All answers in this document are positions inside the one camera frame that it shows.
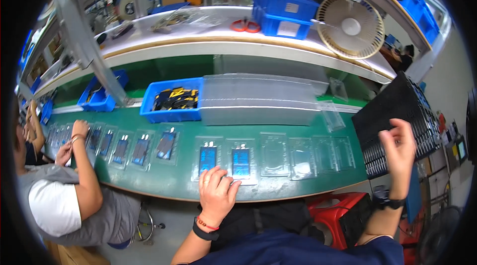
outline red string bracelet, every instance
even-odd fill
[[[214,228],[214,227],[211,227],[211,226],[207,226],[207,224],[203,220],[201,220],[199,216],[197,216],[197,221],[199,222],[199,225],[202,225],[202,226],[204,226],[206,228],[209,228],[209,229],[212,229],[214,231],[217,231],[218,228],[219,228],[219,227]]]

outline black hair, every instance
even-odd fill
[[[407,45],[404,47],[404,51],[408,51],[409,55],[411,57],[414,57],[414,46],[413,45]]]

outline hand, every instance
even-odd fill
[[[390,131],[380,131],[379,139],[386,151],[386,159],[391,176],[389,198],[402,200],[407,197],[416,145],[411,124],[402,119],[390,119],[389,123],[395,126]]]
[[[70,160],[72,152],[73,148],[71,146],[71,141],[68,141],[66,144],[61,146],[60,149],[58,149],[55,164],[64,167],[66,163]]]
[[[232,177],[221,177],[227,170],[214,167],[205,170],[199,178],[199,194],[202,213],[199,215],[208,226],[218,227],[222,220],[229,214],[235,204],[235,196],[242,181],[235,181]]]
[[[86,140],[89,125],[85,120],[76,120],[71,130],[71,136],[83,137]]]

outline floor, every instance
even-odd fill
[[[370,182],[337,190],[335,193],[362,191],[371,194],[372,187],[376,185],[389,186],[388,175],[376,178]],[[194,202],[153,198],[148,209],[154,219],[154,223],[156,225],[159,223],[165,224],[164,230],[154,230],[152,237],[153,245],[145,245],[143,242],[134,241],[127,249],[116,250],[106,244],[98,247],[98,252],[108,259],[111,265],[168,265],[176,250],[192,229],[194,217],[199,214],[197,205],[198,203]],[[145,222],[144,216],[145,214],[142,214],[140,220]],[[149,234],[150,230],[148,229],[149,227],[141,227],[142,234]]]

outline bracelet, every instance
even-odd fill
[[[207,224],[203,220],[201,220],[199,216],[197,216],[197,221],[199,222],[199,225],[204,226],[204,227],[209,228],[209,229],[212,229],[214,231],[217,231],[218,228],[219,228],[219,227],[214,228],[214,227],[211,227],[211,226],[207,226]]]
[[[80,133],[77,133],[76,135],[74,136],[71,136],[71,139],[74,139],[75,137],[78,137],[78,138],[83,138],[84,139],[84,136]]]
[[[77,139],[83,139],[83,140],[84,140],[84,138],[83,138],[82,136],[81,136],[81,137],[75,137],[75,138],[73,138],[73,141],[71,141],[71,147],[73,147],[73,143],[74,143]]]

